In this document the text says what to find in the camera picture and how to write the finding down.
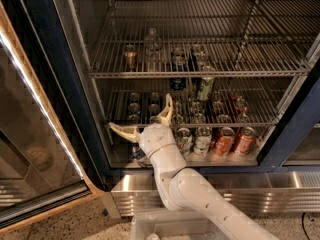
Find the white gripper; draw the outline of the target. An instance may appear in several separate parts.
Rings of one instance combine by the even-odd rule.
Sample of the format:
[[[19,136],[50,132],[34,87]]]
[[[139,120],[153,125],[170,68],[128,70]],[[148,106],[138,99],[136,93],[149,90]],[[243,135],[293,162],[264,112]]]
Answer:
[[[169,93],[166,94],[165,108],[157,115],[158,122],[147,126],[140,134],[136,125],[120,126],[110,122],[109,127],[120,137],[131,143],[139,143],[142,151],[150,158],[155,152],[168,145],[174,144],[175,139],[171,124],[173,114],[173,100]]]

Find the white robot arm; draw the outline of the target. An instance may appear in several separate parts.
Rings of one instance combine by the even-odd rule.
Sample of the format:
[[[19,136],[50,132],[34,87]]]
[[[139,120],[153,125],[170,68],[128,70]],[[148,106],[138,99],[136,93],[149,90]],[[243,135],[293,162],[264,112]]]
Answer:
[[[226,201],[200,173],[186,166],[170,128],[172,114],[172,97],[167,95],[166,106],[157,115],[158,121],[143,130],[136,125],[109,124],[119,136],[137,143],[148,157],[165,207],[171,211],[192,209],[199,212],[230,240],[279,240]]]

